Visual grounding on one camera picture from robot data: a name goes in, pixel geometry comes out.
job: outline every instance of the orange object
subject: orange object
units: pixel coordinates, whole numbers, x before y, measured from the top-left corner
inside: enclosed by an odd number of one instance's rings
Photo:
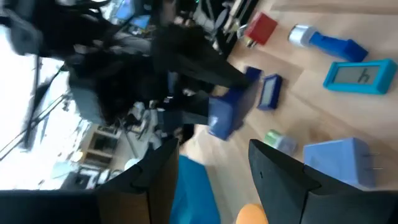
[[[247,204],[239,212],[236,224],[268,224],[268,219],[261,205]]]
[[[277,25],[278,23],[275,20],[259,12],[245,30],[244,35],[249,37],[252,41],[264,45]]]

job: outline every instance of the table surface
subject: table surface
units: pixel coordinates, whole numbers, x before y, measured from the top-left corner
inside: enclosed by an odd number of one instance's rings
[[[374,156],[374,166],[383,167],[376,171],[377,189],[398,189],[398,77],[386,95],[329,91],[323,81],[331,63],[341,60],[287,41],[295,24],[309,24],[325,35],[354,39],[369,50],[365,61],[391,58],[398,62],[398,15],[279,12],[270,10],[273,4],[268,0],[257,6],[279,23],[267,44],[254,49],[237,44],[229,62],[241,71],[252,66],[262,69],[264,76],[282,76],[279,107],[268,112],[253,108],[228,142],[199,126],[184,149],[188,157],[207,166],[223,223],[232,223],[246,203],[260,202],[249,168],[248,144],[250,139],[263,139],[270,129],[298,141],[295,158],[300,161],[306,144],[360,138],[372,152],[380,153]]]

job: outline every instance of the light blue box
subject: light blue box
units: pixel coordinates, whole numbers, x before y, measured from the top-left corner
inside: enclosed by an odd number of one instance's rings
[[[359,189],[375,187],[369,146],[357,138],[304,146],[304,163]]]

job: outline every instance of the blue digital timer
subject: blue digital timer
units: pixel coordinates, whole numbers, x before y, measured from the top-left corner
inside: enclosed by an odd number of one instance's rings
[[[329,90],[386,94],[397,70],[391,59],[372,62],[333,62],[323,86]]]
[[[277,108],[282,77],[278,74],[265,77],[262,86],[259,106],[260,110],[274,110]]]

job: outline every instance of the red block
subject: red block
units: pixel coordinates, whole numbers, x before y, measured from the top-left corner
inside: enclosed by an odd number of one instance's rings
[[[275,20],[260,12],[257,13],[253,21],[249,24],[244,35],[258,44],[264,45],[277,25],[278,23]]]

